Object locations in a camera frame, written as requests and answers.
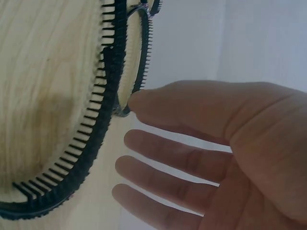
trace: round wooden disc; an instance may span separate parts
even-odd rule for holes
[[[67,147],[98,47],[98,0],[0,1],[0,194]]]

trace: hand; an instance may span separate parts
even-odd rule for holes
[[[180,81],[138,92],[129,106],[145,124],[233,151],[198,149],[130,131],[125,136],[130,149],[220,184],[195,184],[121,157],[119,174],[201,216],[117,185],[113,196],[132,214],[159,230],[307,229],[305,93],[268,83]]]

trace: white wall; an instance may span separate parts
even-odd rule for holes
[[[307,91],[306,22],[306,0],[165,0],[154,19],[154,48],[146,87],[209,79],[271,81]],[[137,121],[135,128],[202,148],[225,150]],[[170,174],[200,181],[131,154]],[[125,210],[120,229],[152,230]]]

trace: wooden board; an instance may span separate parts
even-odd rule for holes
[[[101,0],[0,0],[0,197],[63,152],[94,77]],[[74,197],[46,217],[0,219],[0,230],[118,229],[111,197],[115,160],[126,153],[130,118],[112,119],[91,174]]]
[[[0,230],[118,230],[120,206],[113,199],[111,190],[122,181],[114,164],[120,155],[127,154],[123,138],[130,129],[130,121],[130,116],[112,118],[91,174],[71,200],[42,218],[0,219]]]

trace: black flexible strip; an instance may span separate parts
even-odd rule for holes
[[[141,0],[141,3],[148,4],[148,0]],[[153,5],[149,6],[149,11],[151,16],[155,16],[160,12],[163,4],[163,0],[154,0]]]
[[[137,77],[131,93],[135,93],[143,88],[146,77],[148,74],[148,66],[151,57],[152,49],[152,39],[153,39],[153,23],[151,20],[151,15],[149,14],[148,4],[141,3],[138,6],[135,6],[128,12],[128,17],[138,13],[141,17],[142,23],[142,46],[141,46],[141,58]],[[125,117],[130,113],[128,106],[122,108],[119,103],[118,95],[116,95],[115,104],[114,104],[114,114],[120,117]]]
[[[103,93],[93,92],[92,94],[103,96],[102,101],[90,101],[100,105],[100,109],[87,108],[88,111],[98,113],[97,117],[87,116],[87,119],[95,121],[94,125],[81,124],[81,126],[92,129],[92,132],[78,130],[79,134],[88,137],[88,140],[75,138],[74,140],[86,144],[84,148],[70,145],[73,150],[81,151],[80,155],[66,151],[70,159],[60,157],[58,162],[48,172],[41,174],[33,180],[12,185],[27,197],[27,202],[8,203],[0,202],[0,217],[10,220],[33,219],[48,214],[53,209],[67,201],[71,195],[79,189],[80,185],[89,174],[93,161],[96,159],[102,141],[107,132],[113,104],[118,90],[120,76],[123,71],[123,62],[126,49],[127,36],[127,3],[126,0],[114,0],[113,4],[102,5],[102,7],[114,8],[114,19],[108,20],[112,27],[103,30],[114,31],[114,42],[102,44],[105,48],[102,51],[104,59],[103,71],[105,75],[96,76],[96,79],[106,80],[106,84],[96,84],[96,87],[104,88]]]
[[[153,6],[150,9],[150,14],[154,16],[157,13],[159,13],[161,10],[162,4],[163,4],[163,0],[154,0]]]

